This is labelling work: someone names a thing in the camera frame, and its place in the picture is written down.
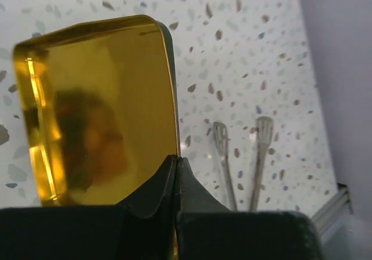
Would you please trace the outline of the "gold tin lid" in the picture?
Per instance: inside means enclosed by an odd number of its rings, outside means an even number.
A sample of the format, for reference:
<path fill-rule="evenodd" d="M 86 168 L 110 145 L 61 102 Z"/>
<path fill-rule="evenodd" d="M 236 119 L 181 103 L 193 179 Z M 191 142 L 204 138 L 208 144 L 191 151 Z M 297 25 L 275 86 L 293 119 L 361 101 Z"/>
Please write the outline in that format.
<path fill-rule="evenodd" d="M 180 154 L 173 42 L 136 15 L 19 42 L 17 88 L 39 207 L 115 205 Z"/>

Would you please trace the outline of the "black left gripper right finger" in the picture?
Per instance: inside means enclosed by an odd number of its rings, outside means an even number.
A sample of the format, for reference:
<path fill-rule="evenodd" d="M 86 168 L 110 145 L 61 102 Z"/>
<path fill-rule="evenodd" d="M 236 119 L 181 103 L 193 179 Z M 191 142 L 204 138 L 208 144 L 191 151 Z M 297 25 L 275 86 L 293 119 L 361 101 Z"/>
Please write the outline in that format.
<path fill-rule="evenodd" d="M 295 211 L 232 211 L 181 158 L 176 216 L 179 259 L 322 259 L 313 222 Z"/>

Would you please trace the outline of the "silver metal tongs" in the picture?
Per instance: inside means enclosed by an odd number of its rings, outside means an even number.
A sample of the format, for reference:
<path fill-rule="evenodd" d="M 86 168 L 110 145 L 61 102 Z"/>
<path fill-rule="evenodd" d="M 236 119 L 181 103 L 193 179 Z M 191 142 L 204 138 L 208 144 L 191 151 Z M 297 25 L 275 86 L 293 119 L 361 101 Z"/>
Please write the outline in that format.
<path fill-rule="evenodd" d="M 256 141 L 257 141 L 257 156 L 256 156 L 256 167 L 253 177 L 253 189 L 251 195 L 251 201 L 249 204 L 249 210 L 252 212 L 257 211 L 260 188 L 263 178 L 264 162 L 266 159 L 266 154 L 269 150 L 273 138 L 273 128 L 274 120 L 268 116 L 261 116 L 256 119 L 257 131 L 256 131 Z M 230 209 L 232 211 L 237 211 L 237 203 L 233 188 L 232 175 L 230 171 L 229 161 L 228 161 L 228 131 L 227 127 L 222 122 L 214 122 L 212 126 L 214 143 L 216 150 L 218 152 L 221 171 L 223 174 L 223 179 L 226 185 L 227 198 L 230 203 Z"/>

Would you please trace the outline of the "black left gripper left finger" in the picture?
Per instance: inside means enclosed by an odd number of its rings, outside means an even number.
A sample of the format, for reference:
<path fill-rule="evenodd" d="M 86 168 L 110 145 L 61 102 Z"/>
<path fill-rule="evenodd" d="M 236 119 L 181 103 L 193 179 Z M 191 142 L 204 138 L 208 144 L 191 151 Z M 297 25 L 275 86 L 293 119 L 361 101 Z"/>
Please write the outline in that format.
<path fill-rule="evenodd" d="M 173 259 L 177 157 L 115 205 L 5 208 L 2 259 Z"/>

